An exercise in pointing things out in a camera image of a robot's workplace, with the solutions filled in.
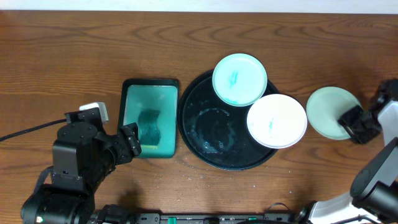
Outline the green yellow scrub sponge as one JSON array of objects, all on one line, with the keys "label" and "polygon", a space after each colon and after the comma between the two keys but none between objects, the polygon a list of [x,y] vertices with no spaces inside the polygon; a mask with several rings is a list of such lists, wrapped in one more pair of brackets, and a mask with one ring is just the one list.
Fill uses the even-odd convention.
[{"label": "green yellow scrub sponge", "polygon": [[141,130],[140,141],[146,146],[157,146],[160,142],[161,135],[158,125],[160,111],[143,110],[138,117],[138,126]]}]

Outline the white pink plate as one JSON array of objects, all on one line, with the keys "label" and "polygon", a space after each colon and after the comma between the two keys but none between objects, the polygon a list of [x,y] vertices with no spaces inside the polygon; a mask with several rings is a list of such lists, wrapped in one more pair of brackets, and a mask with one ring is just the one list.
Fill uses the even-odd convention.
[{"label": "white pink plate", "polygon": [[271,94],[250,107],[246,123],[250,135],[259,144],[283,149],[301,140],[307,130],[307,115],[291,96]]}]

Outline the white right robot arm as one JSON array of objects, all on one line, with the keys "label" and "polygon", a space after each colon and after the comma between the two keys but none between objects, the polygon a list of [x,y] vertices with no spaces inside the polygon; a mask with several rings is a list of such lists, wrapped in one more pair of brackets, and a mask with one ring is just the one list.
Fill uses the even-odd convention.
[{"label": "white right robot arm", "polygon": [[294,222],[397,222],[397,80],[379,85],[368,110],[355,106],[337,122],[356,144],[382,134],[384,148],[357,174],[347,194],[310,203]]}]

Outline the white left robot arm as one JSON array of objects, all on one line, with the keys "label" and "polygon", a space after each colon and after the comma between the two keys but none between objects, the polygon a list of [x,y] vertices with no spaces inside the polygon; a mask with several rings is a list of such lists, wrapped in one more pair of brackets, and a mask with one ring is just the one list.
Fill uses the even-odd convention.
[{"label": "white left robot arm", "polygon": [[41,172],[21,208],[24,223],[87,223],[102,181],[142,151],[135,123],[108,135],[98,108],[69,112],[65,117],[67,123],[58,130],[52,146],[53,165]]}]

